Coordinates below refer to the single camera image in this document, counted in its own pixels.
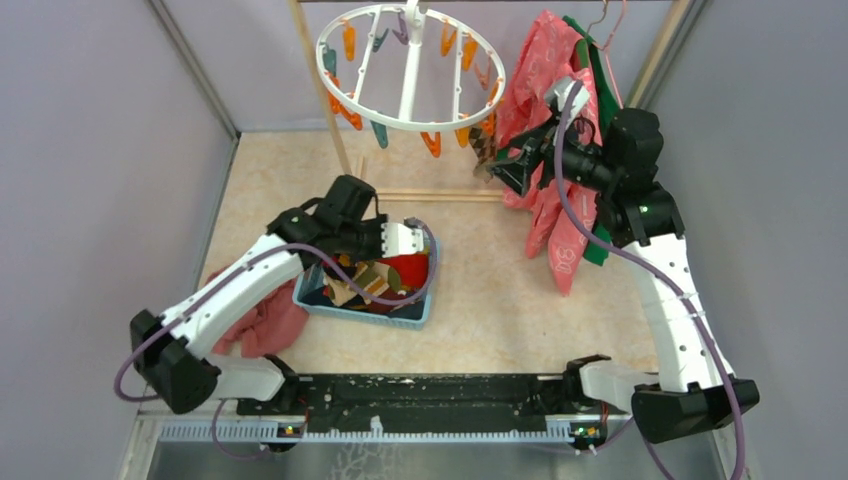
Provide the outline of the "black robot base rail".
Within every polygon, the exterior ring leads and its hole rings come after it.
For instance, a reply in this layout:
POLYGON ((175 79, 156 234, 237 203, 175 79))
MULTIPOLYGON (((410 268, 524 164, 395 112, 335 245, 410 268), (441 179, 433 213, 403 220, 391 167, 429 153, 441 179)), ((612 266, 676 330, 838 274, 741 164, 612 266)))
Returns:
POLYGON ((556 417, 585 415, 604 428, 617 408, 578 396, 563 374, 295 373, 285 362, 281 390, 241 399, 243 416, 298 416, 313 434, 358 434, 378 420, 385 434, 481 437, 541 434, 556 417))

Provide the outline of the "red santa sock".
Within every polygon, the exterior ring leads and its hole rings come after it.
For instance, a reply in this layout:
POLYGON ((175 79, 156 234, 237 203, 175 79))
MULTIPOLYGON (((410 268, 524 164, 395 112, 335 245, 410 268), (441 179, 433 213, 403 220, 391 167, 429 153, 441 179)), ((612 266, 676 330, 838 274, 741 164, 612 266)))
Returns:
POLYGON ((378 262, 389 267, 390 284, 404 291, 423 288, 428 278, 429 255, 426 253, 382 258, 378 262))

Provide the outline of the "argyle brown cream sock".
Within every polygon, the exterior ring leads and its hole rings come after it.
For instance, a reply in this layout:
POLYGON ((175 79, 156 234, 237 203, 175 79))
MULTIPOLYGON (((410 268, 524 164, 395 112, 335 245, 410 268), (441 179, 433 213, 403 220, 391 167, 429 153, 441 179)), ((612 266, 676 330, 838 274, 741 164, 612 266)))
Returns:
POLYGON ((493 174, 490 171, 490 166, 497 160, 495 140, 481 127, 474 126, 469 130, 468 141, 476 156, 473 175, 484 182, 491 181, 493 174))

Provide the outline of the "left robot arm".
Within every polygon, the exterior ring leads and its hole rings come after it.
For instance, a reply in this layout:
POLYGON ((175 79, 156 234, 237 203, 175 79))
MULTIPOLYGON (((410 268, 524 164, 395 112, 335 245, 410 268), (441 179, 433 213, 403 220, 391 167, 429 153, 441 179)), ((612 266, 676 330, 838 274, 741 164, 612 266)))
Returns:
POLYGON ((189 298, 154 314, 138 312, 129 323, 132 353, 116 376, 134 369, 153 389, 153 399, 174 414, 187 414, 213 399, 262 401, 277 414, 292 411, 300 388, 274 356, 220 356, 214 345, 262 299, 316 263, 339 254, 365 260, 388 251, 388 218, 364 217, 376 190, 352 175, 337 177, 328 192, 283 211, 252 247, 189 298))

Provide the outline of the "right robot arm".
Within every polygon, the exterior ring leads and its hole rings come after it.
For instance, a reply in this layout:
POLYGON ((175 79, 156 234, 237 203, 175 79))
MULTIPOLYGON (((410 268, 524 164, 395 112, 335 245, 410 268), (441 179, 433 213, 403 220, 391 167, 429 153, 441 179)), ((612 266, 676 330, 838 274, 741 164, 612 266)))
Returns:
POLYGON ((630 411, 650 443, 739 426, 761 393, 739 377, 715 341, 689 269, 685 226, 673 195, 657 179, 665 139, 656 114, 615 113, 603 132, 585 117, 556 113, 515 135, 490 166, 516 194, 574 184, 595 196, 609 232, 602 248, 635 269, 659 369, 630 371, 603 356, 571 364, 563 398, 576 412, 600 400, 630 411))

